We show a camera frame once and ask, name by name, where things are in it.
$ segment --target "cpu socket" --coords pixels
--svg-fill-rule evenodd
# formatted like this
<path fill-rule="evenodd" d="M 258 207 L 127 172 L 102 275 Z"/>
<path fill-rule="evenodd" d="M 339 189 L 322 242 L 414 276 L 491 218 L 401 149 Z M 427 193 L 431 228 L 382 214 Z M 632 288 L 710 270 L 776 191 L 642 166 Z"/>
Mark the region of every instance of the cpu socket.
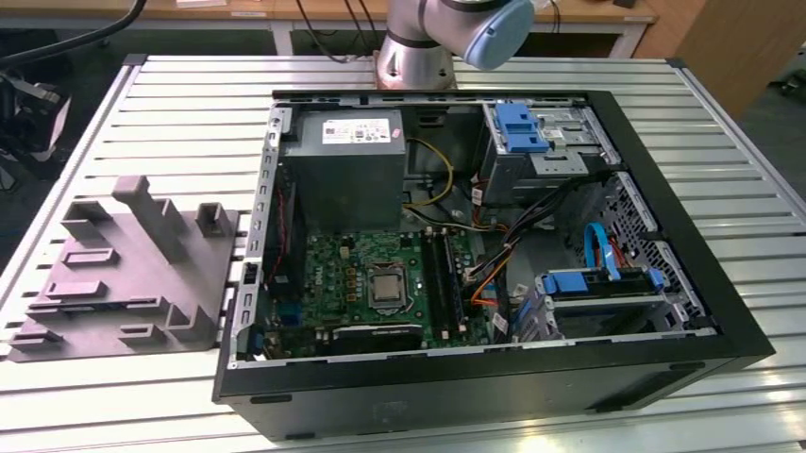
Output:
<path fill-rule="evenodd" d="M 370 273 L 370 308 L 394 314 L 406 307 L 406 270 L 394 265 L 375 267 Z"/>

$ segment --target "ram slot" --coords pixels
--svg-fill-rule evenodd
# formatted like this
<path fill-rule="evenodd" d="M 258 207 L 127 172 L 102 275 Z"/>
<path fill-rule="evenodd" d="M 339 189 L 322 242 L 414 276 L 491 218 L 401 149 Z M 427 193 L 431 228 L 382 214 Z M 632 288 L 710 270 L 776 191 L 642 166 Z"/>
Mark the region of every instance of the ram slot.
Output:
<path fill-rule="evenodd" d="M 445 275 L 446 284 L 450 288 L 450 302 L 447 316 L 451 323 L 451 329 L 459 333 L 465 332 L 465 311 L 462 309 L 462 286 L 459 280 L 459 272 L 457 271 L 457 260 L 454 259 L 454 247 L 451 246 L 451 237 L 442 234 L 442 243 L 447 260 L 449 272 Z"/>
<path fill-rule="evenodd" d="M 451 332 L 463 332 L 459 276 L 447 235 L 426 231 L 421 234 L 423 277 L 429 294 L 429 309 L 434 334 L 442 340 Z"/>

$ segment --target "sticker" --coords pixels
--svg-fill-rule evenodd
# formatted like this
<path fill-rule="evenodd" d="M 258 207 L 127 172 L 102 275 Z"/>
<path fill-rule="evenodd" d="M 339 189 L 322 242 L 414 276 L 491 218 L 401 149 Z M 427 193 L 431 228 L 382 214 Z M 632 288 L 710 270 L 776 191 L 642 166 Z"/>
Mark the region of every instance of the sticker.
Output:
<path fill-rule="evenodd" d="M 230 15 L 233 17 L 267 17 L 265 12 L 253 12 L 253 11 L 231 12 Z"/>
<path fill-rule="evenodd" d="M 327 120 L 323 123 L 323 144 L 391 143 L 390 120 Z"/>
<path fill-rule="evenodd" d="M 501 330 L 503 334 L 506 334 L 506 331 L 509 330 L 509 323 L 506 322 L 505 317 L 498 313 L 493 315 L 493 326 L 495 326 L 495 328 Z"/>
<path fill-rule="evenodd" d="M 543 136 L 547 139 L 566 139 L 566 136 L 563 135 L 559 129 L 543 129 Z"/>
<path fill-rule="evenodd" d="M 481 206 L 482 199 L 483 199 L 483 190 L 474 187 L 474 190 L 470 191 L 470 199 L 471 199 L 474 205 Z"/>

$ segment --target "workbench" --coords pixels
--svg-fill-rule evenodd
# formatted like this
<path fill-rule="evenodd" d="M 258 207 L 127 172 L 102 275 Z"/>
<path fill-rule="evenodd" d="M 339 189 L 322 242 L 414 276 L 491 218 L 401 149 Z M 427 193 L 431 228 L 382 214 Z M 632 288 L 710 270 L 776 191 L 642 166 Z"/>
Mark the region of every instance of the workbench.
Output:
<path fill-rule="evenodd" d="M 345 2 L 302 0 L 315 29 L 355 30 L 355 23 Z M 378 29 L 386 29 L 389 0 L 366 0 L 370 16 Z M 3 0 L 0 28 L 100 28 L 122 17 L 131 0 Z M 646 27 L 658 18 L 640 1 L 634 8 L 621 8 L 611 1 L 561 0 L 562 33 L 617 35 L 610 57 L 627 59 L 644 36 Z M 370 22 L 358 2 L 353 8 L 363 30 Z M 550 33 L 554 11 L 551 7 L 535 14 L 533 33 Z M 294 55 L 291 32 L 306 30 L 295 0 L 230 0 L 226 7 L 178 8 L 175 0 L 148 0 L 142 18 L 132 29 L 257 29 L 273 32 L 278 55 Z"/>
<path fill-rule="evenodd" d="M 806 206 L 685 68 L 664 60 L 514 59 L 462 89 L 609 90 L 684 201 L 777 354 L 641 411 L 301 441 L 314 450 L 801 451 L 806 439 Z M 179 210 L 220 202 L 250 225 L 273 90 L 371 89 L 371 62 L 325 57 L 148 57 L 124 65 L 0 277 L 0 357 L 67 232 L 76 198 L 147 175 Z M 235 256 L 243 256 L 238 238 Z M 235 285 L 242 262 L 234 260 Z M 230 288 L 226 303 L 234 295 Z M 16 364 L 0 361 L 0 451 L 254 451 L 274 446 L 211 402 L 218 350 Z"/>

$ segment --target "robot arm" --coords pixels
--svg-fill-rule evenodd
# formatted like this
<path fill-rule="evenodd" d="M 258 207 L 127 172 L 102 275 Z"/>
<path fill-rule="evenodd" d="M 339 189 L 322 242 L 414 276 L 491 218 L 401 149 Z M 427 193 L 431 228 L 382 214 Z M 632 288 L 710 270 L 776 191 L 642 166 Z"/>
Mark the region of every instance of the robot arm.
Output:
<path fill-rule="evenodd" d="M 391 0 L 375 68 L 381 88 L 453 87 L 451 54 L 495 69 L 515 55 L 533 23 L 530 0 Z"/>

